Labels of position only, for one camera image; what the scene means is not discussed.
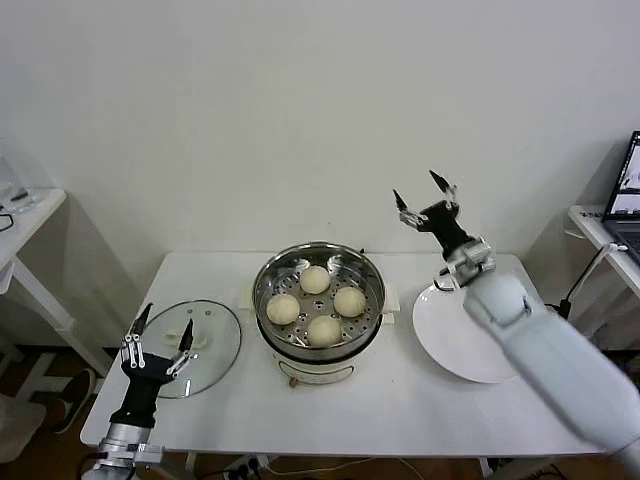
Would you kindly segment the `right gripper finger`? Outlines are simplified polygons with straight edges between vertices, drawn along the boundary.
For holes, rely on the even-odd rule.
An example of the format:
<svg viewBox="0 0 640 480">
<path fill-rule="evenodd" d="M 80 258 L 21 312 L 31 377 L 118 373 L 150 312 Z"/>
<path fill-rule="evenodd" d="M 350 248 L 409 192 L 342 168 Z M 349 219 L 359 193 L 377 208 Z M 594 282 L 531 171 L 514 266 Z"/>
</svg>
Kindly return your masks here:
<svg viewBox="0 0 640 480">
<path fill-rule="evenodd" d="M 447 210 L 458 210 L 459 203 L 457 201 L 457 186 L 449 183 L 443 176 L 437 174 L 435 171 L 429 171 L 432 179 L 436 183 L 437 187 L 444 195 L 444 199 L 432 205 L 432 208 L 446 208 Z"/>
<path fill-rule="evenodd" d="M 400 221 L 414 230 L 422 230 L 424 227 L 423 216 L 411 211 L 396 189 L 393 190 L 393 194 Z"/>
</svg>

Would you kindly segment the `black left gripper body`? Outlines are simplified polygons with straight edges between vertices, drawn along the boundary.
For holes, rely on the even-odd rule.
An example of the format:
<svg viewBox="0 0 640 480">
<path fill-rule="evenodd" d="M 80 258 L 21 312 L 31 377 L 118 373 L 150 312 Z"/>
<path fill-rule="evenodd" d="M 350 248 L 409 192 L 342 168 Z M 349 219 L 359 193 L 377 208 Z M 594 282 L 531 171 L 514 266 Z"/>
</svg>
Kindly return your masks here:
<svg viewBox="0 0 640 480">
<path fill-rule="evenodd" d="M 172 365 L 168 358 L 154 354 L 144 354 L 145 367 L 132 368 L 129 362 L 122 364 L 122 370 L 129 379 L 129 385 L 121 407 L 110 417 L 110 422 L 130 426 L 154 426 L 156 401 L 160 389 L 173 380 L 167 370 Z"/>
</svg>

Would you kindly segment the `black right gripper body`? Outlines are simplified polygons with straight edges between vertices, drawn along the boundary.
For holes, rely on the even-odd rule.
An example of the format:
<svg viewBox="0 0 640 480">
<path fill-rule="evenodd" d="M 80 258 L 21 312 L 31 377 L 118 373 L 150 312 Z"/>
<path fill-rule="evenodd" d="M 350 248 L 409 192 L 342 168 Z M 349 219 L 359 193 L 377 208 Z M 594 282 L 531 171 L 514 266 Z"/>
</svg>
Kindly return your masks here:
<svg viewBox="0 0 640 480">
<path fill-rule="evenodd" d="M 420 212 L 425 217 L 420 231 L 435 236 L 443 255 L 452 255 L 458 248 L 473 240 L 457 222 L 459 210 L 457 203 L 448 207 L 447 202 L 442 200 Z"/>
</svg>

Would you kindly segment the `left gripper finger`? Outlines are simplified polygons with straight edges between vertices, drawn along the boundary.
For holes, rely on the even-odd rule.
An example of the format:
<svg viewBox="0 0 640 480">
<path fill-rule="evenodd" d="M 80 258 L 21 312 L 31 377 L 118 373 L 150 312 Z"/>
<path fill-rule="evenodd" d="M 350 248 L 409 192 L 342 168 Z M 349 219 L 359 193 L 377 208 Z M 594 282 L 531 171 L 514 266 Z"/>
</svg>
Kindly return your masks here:
<svg viewBox="0 0 640 480">
<path fill-rule="evenodd" d="M 122 339 L 121 357 L 124 365 L 130 369 L 144 369 L 146 361 L 142 343 L 142 334 L 146 327 L 153 304 L 148 303 L 132 321 Z"/>
<path fill-rule="evenodd" d="M 167 376 L 178 376 L 190 362 L 192 358 L 191 347 L 194 338 L 193 327 L 194 322 L 190 319 L 178 344 L 177 353 L 172 357 L 169 367 L 166 370 Z"/>
</svg>

